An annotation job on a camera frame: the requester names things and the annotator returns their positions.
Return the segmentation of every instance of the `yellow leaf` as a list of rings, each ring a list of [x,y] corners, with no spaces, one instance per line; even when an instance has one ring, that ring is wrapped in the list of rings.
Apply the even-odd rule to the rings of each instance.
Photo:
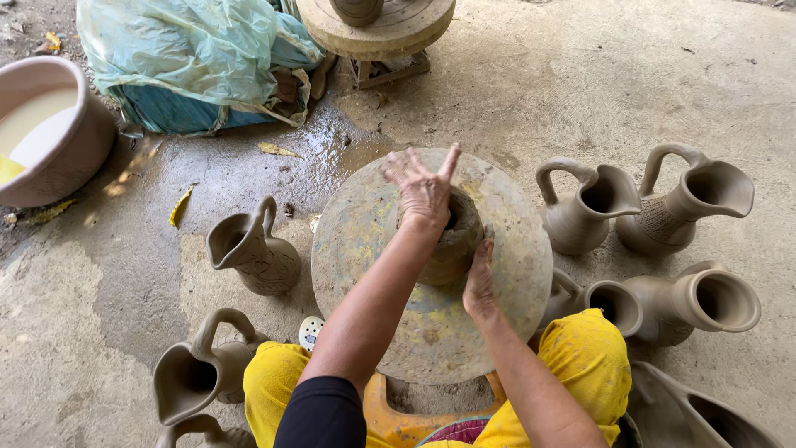
[[[40,214],[37,214],[36,216],[32,217],[29,220],[29,222],[31,224],[44,224],[45,222],[50,222],[53,220],[53,218],[55,218],[59,214],[64,213],[66,207],[71,206],[72,203],[75,202],[76,200],[77,199],[69,199],[68,201],[64,201],[53,208],[44,210]]]
[[[49,47],[50,49],[60,49],[60,38],[58,38],[58,36],[56,36],[54,32],[52,31],[46,32],[45,38],[53,43]]]
[[[262,143],[258,143],[257,147],[259,147],[259,149],[262,152],[267,152],[268,154],[273,154],[273,155],[292,155],[293,157],[298,157],[301,160],[304,160],[304,158],[302,156],[296,154],[295,152],[288,151],[287,149],[285,149],[283,147],[278,147],[278,146],[276,146],[273,143],[262,142]]]
[[[182,219],[182,214],[185,212],[183,205],[188,201],[191,191],[193,191],[193,185],[189,186],[185,194],[180,197],[180,200],[177,201],[177,205],[174,206],[174,210],[171,211],[171,216],[169,216],[169,224],[177,227],[178,229],[178,224],[180,223],[180,219]]]

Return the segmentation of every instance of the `orange stool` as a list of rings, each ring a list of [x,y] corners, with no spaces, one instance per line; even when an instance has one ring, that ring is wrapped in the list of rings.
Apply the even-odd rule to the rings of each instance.
[[[495,401],[486,409],[475,412],[454,412],[439,415],[411,415],[393,410],[387,404],[387,378],[374,373],[365,386],[362,407],[368,428],[376,431],[396,448],[414,448],[432,432],[461,419],[494,415],[506,402],[503,385],[497,372],[486,374]]]

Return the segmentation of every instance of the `person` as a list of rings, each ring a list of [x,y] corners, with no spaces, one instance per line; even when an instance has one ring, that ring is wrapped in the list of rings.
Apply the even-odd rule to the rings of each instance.
[[[387,156],[382,172],[398,186],[404,208],[397,234],[329,317],[311,355],[298,345],[267,342],[246,369],[246,417],[259,448],[392,448],[368,430],[361,400],[448,221],[460,153],[454,143],[437,173],[411,148]],[[487,235],[478,246],[462,303],[509,400],[473,444],[442,440],[423,448],[610,446],[630,391],[619,330],[591,308],[554,320],[535,355],[495,304],[494,245],[494,236]]]

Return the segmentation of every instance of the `black sleeve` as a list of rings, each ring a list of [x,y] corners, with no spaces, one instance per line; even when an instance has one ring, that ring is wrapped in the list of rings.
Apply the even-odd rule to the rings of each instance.
[[[274,448],[364,448],[368,427],[350,381],[319,376],[293,391]]]

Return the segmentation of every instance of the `textured clay pitcher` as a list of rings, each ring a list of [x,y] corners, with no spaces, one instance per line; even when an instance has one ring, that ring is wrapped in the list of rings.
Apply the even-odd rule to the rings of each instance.
[[[370,25],[379,18],[384,0],[329,0],[334,12],[346,25]]]
[[[418,283],[446,285],[461,278],[473,264],[475,249],[484,237],[484,228],[475,208],[475,202],[464,191],[451,187],[448,210],[451,217],[442,236],[439,237],[434,252],[420,271]],[[387,223],[384,225],[385,245],[398,232],[403,216],[400,203],[390,210]]]
[[[216,224],[206,244],[213,269],[235,268],[244,285],[261,296],[292,288],[301,258],[291,243],[271,236],[275,217],[276,201],[266,196],[254,214],[234,214]]]
[[[655,193],[661,162],[677,154],[691,166],[668,194]],[[619,240],[629,249],[647,255],[679,252],[694,238],[697,219],[714,214],[743,218],[751,211],[755,187],[743,171],[720,160],[710,160],[684,143],[656,146],[647,158],[638,188],[642,212],[616,220]]]
[[[640,276],[624,284],[644,308],[644,321],[635,337],[649,345],[677,345],[695,327],[706,332],[745,332],[760,320],[755,291],[718,261],[696,263],[674,279]]]
[[[212,348],[220,322],[232,324],[238,333]],[[256,332],[249,319],[233,308],[210,313],[193,342],[172,345],[154,368],[154,397],[158,419],[174,424],[204,409],[215,398],[222,403],[244,401],[244,370],[268,338]]]
[[[767,430],[728,405],[648,363],[631,366],[627,413],[644,448],[783,448]]]
[[[632,336],[642,324],[641,302],[621,283],[604,280],[584,288],[578,286],[561,269],[553,268],[550,301],[544,309],[539,328],[547,328],[555,319],[576,314],[586,308],[602,309],[603,317],[619,329],[622,337]]]
[[[207,414],[192,415],[169,426],[158,438],[155,448],[177,448],[177,440],[190,433],[205,435],[205,440],[196,448],[257,448],[251,433],[240,428],[222,430],[218,420]]]
[[[578,190],[556,195],[550,180],[554,170],[574,175]],[[544,229],[558,253],[578,255],[596,249],[608,236],[610,218],[641,211],[633,179],[611,165],[593,170],[568,157],[553,157],[537,170],[537,183],[544,199]]]

